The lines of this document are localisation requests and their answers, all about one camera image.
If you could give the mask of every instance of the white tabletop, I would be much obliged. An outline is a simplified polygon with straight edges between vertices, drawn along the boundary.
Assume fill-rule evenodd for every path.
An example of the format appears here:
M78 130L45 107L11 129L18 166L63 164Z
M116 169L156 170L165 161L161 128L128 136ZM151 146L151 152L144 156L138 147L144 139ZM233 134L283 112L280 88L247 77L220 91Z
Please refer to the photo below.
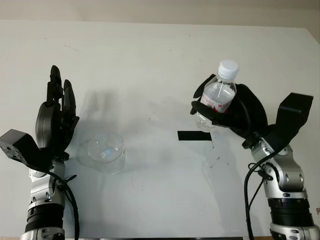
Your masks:
M177 136L197 130L189 114L193 93L223 59L238 62L236 82L256 94L270 124L290 92L314 96L291 146L320 225L320 47L305 29L0 21L0 134L16 129L35 137L50 68L57 65L73 85L80 117L66 162L66 176L77 174L69 185L80 237L246 236L243 182L253 158L243 139L220 127L213 142ZM125 144L127 164L115 175L92 168L79 148L107 129ZM17 237L26 225L31 181L27 167L2 151L0 162L0 235ZM251 195L259 182L252 177ZM263 190L251 218L254 235L270 235ZM63 226L72 237L68 204Z

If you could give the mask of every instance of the black tape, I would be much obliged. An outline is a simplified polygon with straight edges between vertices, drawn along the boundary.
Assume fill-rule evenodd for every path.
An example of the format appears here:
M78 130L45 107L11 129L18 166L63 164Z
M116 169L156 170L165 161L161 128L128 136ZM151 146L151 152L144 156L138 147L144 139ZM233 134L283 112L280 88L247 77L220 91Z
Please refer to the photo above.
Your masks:
M178 131L179 141L212 141L210 132Z

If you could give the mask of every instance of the wire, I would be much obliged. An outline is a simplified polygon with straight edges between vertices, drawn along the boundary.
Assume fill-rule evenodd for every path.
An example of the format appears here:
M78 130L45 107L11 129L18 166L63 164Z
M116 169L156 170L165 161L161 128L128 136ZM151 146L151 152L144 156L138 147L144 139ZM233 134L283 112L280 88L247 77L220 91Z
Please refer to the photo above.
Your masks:
M66 198L70 201L72 208L73 208L73 217L74 217L74 239L75 240L79 240L79 232L80 232L80 226L79 226L79 213L78 213L78 206L77 206L77 202L75 199L75 196L71 190L71 188L68 186L68 184L66 183L65 180L63 180L61 177L59 177L57 174L51 172L51 171L43 171L41 170L43 173L48 174L52 177L54 177L55 179L57 179L64 187L64 191L67 192L68 194L65 194ZM69 179L67 179L67 181L74 179L75 177L72 176Z
M77 175L75 174L75 175L72 175L71 177L65 179L64 181L65 181L65 183L67 184L69 181L75 179L76 177L77 177Z
M251 198L251 201L250 201L250 204L249 204L249 209L251 208L251 205L252 205L252 203L254 202L255 197L257 196L257 194L258 194L258 192L259 192L259 190L260 190L260 188L261 188L262 184L264 183L264 180L265 180L265 179L264 179L264 178L262 178L262 180L261 180L261 182L260 182L259 186L257 187L257 189L256 189L256 191L255 191L255 193L254 193L253 197Z
M59 189L64 193L66 199L68 199L68 201L72 204L72 200L71 200L68 192L67 192L66 189L64 188L64 186L59 185Z
M252 123L251 123L251 118L250 118L250 115L249 115L249 112L248 112L248 109L246 107L246 105L244 104L244 102L238 97L238 100L239 100L239 103L241 104L243 110L244 110L244 113L245 113L245 118L246 118L246 122L248 124L247 126L247 130L246 130L246 133L251 133L252 130Z
M248 164L248 169L250 170L251 169L251 165L255 165L256 163L255 162L251 162Z
M251 220L250 220L250 206L249 206L249 198L248 198L248 182L249 182L249 178L251 176L251 174L254 172L254 170L256 168L258 168L260 165L262 165L264 162L266 162L267 160L273 158L275 155L277 155L278 153L275 151L271 154L269 154L268 156L265 156L264 158L262 158L260 161L258 161L250 170L249 172L246 174L245 179L244 179L244 204L245 204L245 216L246 216L246 226L248 229L248 234L249 234L249 239L250 240L255 240L254 239L254 234L252 232L252 228L251 228Z

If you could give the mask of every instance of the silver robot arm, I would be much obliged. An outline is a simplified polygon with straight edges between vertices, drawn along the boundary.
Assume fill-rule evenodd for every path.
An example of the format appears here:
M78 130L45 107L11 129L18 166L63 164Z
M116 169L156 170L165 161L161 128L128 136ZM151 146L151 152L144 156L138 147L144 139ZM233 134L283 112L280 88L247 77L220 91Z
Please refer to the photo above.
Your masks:
M51 172L63 179L64 162L54 159ZM30 204L25 233L20 240L64 240L65 195L62 185L52 176L33 169L29 170L29 177L32 181Z
M255 161L273 153L272 147L263 139L251 148ZM265 174L264 191L271 208L270 231L275 240L320 240L320 229L314 225L304 174L293 159L288 145L261 166Z

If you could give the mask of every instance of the bottle cap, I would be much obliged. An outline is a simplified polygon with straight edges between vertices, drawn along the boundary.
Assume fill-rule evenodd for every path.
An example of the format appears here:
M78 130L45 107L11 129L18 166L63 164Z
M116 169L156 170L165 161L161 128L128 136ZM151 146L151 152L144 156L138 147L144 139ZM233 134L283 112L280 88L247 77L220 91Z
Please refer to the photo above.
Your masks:
M239 72L239 66L235 61L223 60L220 62L218 75L224 80L232 81Z

